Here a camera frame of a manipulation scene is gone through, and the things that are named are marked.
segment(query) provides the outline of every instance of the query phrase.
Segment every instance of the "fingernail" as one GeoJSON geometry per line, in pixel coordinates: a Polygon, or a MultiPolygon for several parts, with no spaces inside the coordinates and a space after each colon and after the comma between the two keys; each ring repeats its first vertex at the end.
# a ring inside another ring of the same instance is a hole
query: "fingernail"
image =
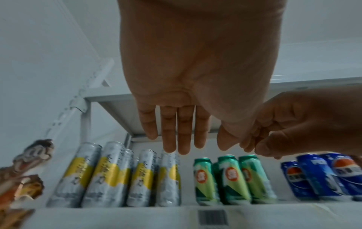
{"type": "Polygon", "coordinates": [[[269,147],[267,146],[266,142],[261,141],[255,146],[255,152],[259,155],[268,156],[271,154],[269,147]]]}

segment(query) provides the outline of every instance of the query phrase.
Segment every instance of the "hand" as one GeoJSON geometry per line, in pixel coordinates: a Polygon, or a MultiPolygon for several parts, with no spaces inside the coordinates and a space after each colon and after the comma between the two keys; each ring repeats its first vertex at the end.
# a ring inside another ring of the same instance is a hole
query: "hand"
{"type": "Polygon", "coordinates": [[[317,151],[362,155],[361,117],[362,86],[285,92],[263,105],[241,145],[276,158],[317,151]]]}
{"type": "Polygon", "coordinates": [[[222,121],[220,149],[249,132],[276,62],[285,0],[119,0],[120,51],[142,127],[163,147],[205,145],[210,116],[222,121]]]}

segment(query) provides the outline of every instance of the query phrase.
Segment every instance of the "white wall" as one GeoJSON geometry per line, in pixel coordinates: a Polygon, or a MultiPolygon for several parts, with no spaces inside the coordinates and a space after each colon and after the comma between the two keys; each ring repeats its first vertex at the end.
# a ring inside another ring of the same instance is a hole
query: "white wall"
{"type": "MultiPolygon", "coordinates": [[[[162,152],[162,142],[153,143],[136,143],[133,145],[132,150],[135,155],[139,155],[143,149],[152,149],[157,153],[162,152]]],[[[209,157],[212,162],[216,162],[217,158],[225,154],[233,154],[236,157],[246,155],[246,153],[239,147],[234,146],[226,152],[222,152],[217,147],[216,139],[208,139],[204,149],[197,149],[191,142],[191,151],[189,154],[180,156],[180,175],[181,175],[181,192],[182,192],[182,205],[197,205],[195,199],[195,186],[193,179],[193,162],[194,159],[200,157],[209,157]]],[[[283,157],[281,160],[273,158],[259,157],[266,173],[271,179],[273,190],[278,196],[279,200],[297,201],[291,192],[286,179],[280,169],[280,163],[284,161],[295,160],[294,156],[283,157]]]]}
{"type": "MultiPolygon", "coordinates": [[[[100,58],[62,1],[0,2],[0,166],[68,109],[69,101],[100,69],[100,58]]],[[[92,109],[92,140],[123,141],[125,132],[98,104],[92,109]]],[[[79,144],[79,119],[55,142],[54,157],[41,175],[48,193],[79,144]]]]}

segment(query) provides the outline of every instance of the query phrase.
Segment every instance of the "metal bracket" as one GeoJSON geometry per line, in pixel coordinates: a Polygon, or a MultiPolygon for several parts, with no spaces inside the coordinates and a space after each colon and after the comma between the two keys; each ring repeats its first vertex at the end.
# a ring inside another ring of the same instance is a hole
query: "metal bracket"
{"type": "Polygon", "coordinates": [[[75,97],[69,103],[70,108],[77,108],[81,112],[85,113],[89,109],[90,103],[82,97],[75,97]]]}

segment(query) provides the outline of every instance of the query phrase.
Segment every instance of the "white ceiling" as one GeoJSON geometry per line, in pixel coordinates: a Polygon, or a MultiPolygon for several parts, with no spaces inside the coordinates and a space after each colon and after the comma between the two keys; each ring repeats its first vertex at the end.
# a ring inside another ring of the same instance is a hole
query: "white ceiling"
{"type": "MultiPolygon", "coordinates": [[[[102,57],[116,61],[111,82],[129,92],[119,54],[120,15],[117,0],[63,0],[102,57]]],[[[362,0],[289,0],[282,26],[282,47],[290,43],[362,37],[362,0]]],[[[276,70],[283,73],[280,53],[276,70]]]]}

